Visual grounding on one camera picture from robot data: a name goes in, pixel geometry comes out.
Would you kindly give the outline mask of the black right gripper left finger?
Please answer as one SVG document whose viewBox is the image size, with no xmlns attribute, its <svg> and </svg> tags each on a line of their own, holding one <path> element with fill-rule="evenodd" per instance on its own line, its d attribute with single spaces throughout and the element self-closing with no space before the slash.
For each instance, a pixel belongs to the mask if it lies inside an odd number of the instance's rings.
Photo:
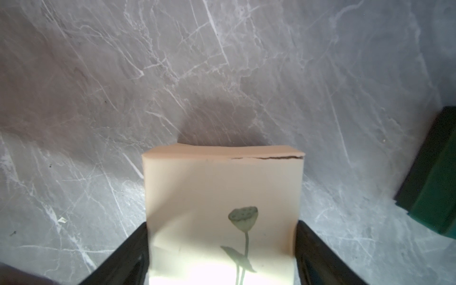
<svg viewBox="0 0 456 285">
<path fill-rule="evenodd" d="M 150 264 L 146 223 L 141 224 L 82 285 L 143 285 Z"/>
</svg>

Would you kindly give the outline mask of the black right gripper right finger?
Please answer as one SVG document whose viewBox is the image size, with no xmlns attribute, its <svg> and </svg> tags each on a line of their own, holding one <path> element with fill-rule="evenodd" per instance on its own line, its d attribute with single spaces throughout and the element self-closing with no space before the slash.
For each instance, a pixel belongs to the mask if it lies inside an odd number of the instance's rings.
<svg viewBox="0 0 456 285">
<path fill-rule="evenodd" d="M 303 221 L 298 221 L 294 256 L 302 285 L 366 285 Z"/>
</svg>

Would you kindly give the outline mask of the cream booklet with flower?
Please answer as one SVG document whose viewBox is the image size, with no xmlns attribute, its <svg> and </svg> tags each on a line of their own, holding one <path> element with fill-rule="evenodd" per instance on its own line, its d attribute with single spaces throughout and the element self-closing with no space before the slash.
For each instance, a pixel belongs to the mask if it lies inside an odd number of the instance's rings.
<svg viewBox="0 0 456 285">
<path fill-rule="evenodd" d="M 150 284 L 293 284 L 304 157 L 289 146 L 145 152 Z"/>
</svg>

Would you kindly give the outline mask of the green jewelry box lid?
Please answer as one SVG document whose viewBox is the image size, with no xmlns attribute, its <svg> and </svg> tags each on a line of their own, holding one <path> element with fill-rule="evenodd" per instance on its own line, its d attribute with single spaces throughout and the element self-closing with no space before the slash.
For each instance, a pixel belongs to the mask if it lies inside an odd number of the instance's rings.
<svg viewBox="0 0 456 285">
<path fill-rule="evenodd" d="M 428 229 L 456 238 L 456 108 L 434 120 L 395 204 Z"/>
</svg>

